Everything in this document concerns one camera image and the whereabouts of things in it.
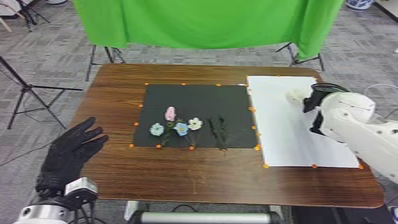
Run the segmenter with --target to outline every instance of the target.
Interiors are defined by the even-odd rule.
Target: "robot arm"
[[[104,129],[91,131],[90,118],[56,139],[38,177],[38,197],[24,208],[17,224],[66,224],[72,212],[98,198],[97,184],[81,178],[84,164],[104,148],[109,136]]]
[[[360,93],[342,91],[344,88],[338,89],[331,91],[331,84],[317,84],[310,98],[301,99],[297,91],[290,98],[294,97],[296,101],[303,100],[305,112],[313,109],[321,111],[322,119],[317,118],[315,132],[347,143],[358,157],[398,183],[398,122],[376,122],[374,100]]]

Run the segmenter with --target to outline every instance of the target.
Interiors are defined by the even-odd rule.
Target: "white paper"
[[[303,106],[287,100],[294,89],[312,89],[315,78],[249,76],[248,79],[265,164],[360,168],[347,145],[310,131],[319,111],[305,114]]]

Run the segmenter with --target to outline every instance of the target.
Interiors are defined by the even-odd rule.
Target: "green backdrop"
[[[317,56],[344,0],[75,0],[91,43],[242,48],[294,42]]]

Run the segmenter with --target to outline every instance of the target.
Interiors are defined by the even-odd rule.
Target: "black glove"
[[[72,128],[52,143],[38,177],[38,192],[65,192],[66,184],[81,178],[84,164],[109,141],[107,135],[95,139],[104,133],[102,127],[88,131],[95,122],[97,118],[93,117]]]

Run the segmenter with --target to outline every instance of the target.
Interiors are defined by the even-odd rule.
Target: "pink object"
[[[166,120],[175,121],[175,118],[177,118],[177,109],[175,107],[170,107],[166,111]]]

